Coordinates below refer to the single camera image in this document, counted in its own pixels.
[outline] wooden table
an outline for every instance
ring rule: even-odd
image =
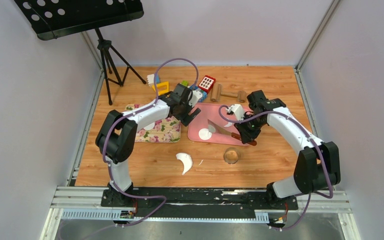
[[[136,67],[141,76],[153,74],[156,67]],[[292,114],[307,129],[310,124],[292,67],[288,66],[201,66],[199,81],[204,75],[216,78],[223,90],[251,93],[263,90],[267,98],[281,99]],[[183,80],[191,84],[195,70],[191,66],[163,67],[159,73],[163,82],[170,82],[173,90]],[[105,85],[99,96],[87,143],[81,160],[76,186],[106,186],[109,181],[107,165],[95,145],[95,138],[108,112],[123,112],[127,104],[147,104],[155,92],[129,73],[123,87],[110,83],[114,104],[108,105]],[[224,97],[220,104],[236,104],[235,98]],[[181,127],[177,143],[136,142],[129,158],[129,172],[137,187],[265,187],[268,183],[293,174],[297,156],[283,137],[270,126],[264,126],[256,139],[257,146],[239,147],[242,158],[235,164],[227,164],[223,153],[230,147],[224,144],[192,142],[188,128]],[[175,155],[184,152],[191,155],[193,167],[182,175],[183,164]]]

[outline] wooden mallet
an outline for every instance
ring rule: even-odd
[[[236,98],[236,100],[240,103],[245,103],[247,101],[247,93],[245,91],[235,92],[223,92],[223,86],[221,84],[217,85],[217,87],[212,88],[211,92],[211,102],[219,102],[220,96]]]

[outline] music stand tripod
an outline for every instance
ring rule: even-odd
[[[102,61],[102,68],[103,68],[103,74],[105,78],[105,84],[106,84],[106,91],[108,92],[108,103],[109,105],[113,105],[113,101],[111,100],[111,92],[110,92],[110,85],[109,82],[113,82],[120,87],[123,87],[127,73],[129,72],[129,69],[136,74],[136,76],[142,81],[143,84],[147,84],[147,82],[139,75],[139,73],[130,65],[130,63],[117,51],[113,45],[111,44],[110,40],[105,40],[102,37],[101,31],[99,28],[95,28],[96,35],[98,36],[98,49],[100,51],[100,58]],[[110,55],[110,49],[120,57],[121,60],[127,65],[127,68],[124,72],[124,77],[123,80],[120,79],[119,72],[117,71],[116,65],[114,64],[113,58]],[[109,74],[112,74],[112,71],[115,74],[115,77],[117,78],[117,81],[112,80],[111,78],[108,77],[107,74],[107,68],[106,65],[108,66],[108,72]]]
[[[144,15],[141,0],[82,0],[82,1],[38,1],[14,0],[26,19],[30,22],[37,37],[47,41],[71,34],[94,29],[98,36],[98,49],[101,55],[108,101],[112,105],[109,81],[122,87],[131,69],[142,81],[147,82],[135,71],[126,59],[112,46],[110,40],[102,37],[99,28],[140,19]],[[110,49],[127,65],[123,80],[110,55]],[[108,72],[115,73],[117,81],[108,78]]]

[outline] pink tray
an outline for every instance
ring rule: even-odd
[[[195,119],[189,124],[187,129],[187,137],[194,142],[204,142],[204,143],[215,143],[215,144],[228,144],[228,145],[236,145],[236,146],[248,146],[248,144],[242,144],[241,141],[234,139],[233,137],[229,137],[227,135],[213,133],[211,138],[208,140],[202,140],[198,135],[198,132],[201,129],[208,128],[208,119],[219,125],[220,127],[224,127],[229,132],[239,134],[238,130],[233,126],[233,124],[229,127],[225,127],[228,122],[220,117],[219,108],[221,104],[213,104],[213,103],[197,103],[195,108],[191,111],[193,113],[196,108],[201,109],[201,112],[195,117]],[[243,107],[245,111],[250,111],[248,107]],[[226,110],[222,109],[221,113],[223,116],[228,119],[235,119],[233,115],[227,115]]]

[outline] knife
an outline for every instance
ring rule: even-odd
[[[230,137],[237,139],[239,141],[242,140],[241,136],[239,134],[226,130],[224,127],[217,125],[216,123],[214,123],[210,119],[208,119],[208,131],[210,133],[213,133],[213,134],[223,134],[226,136],[230,136]],[[256,146],[257,142],[254,140],[254,141],[248,142],[248,144],[251,146]]]

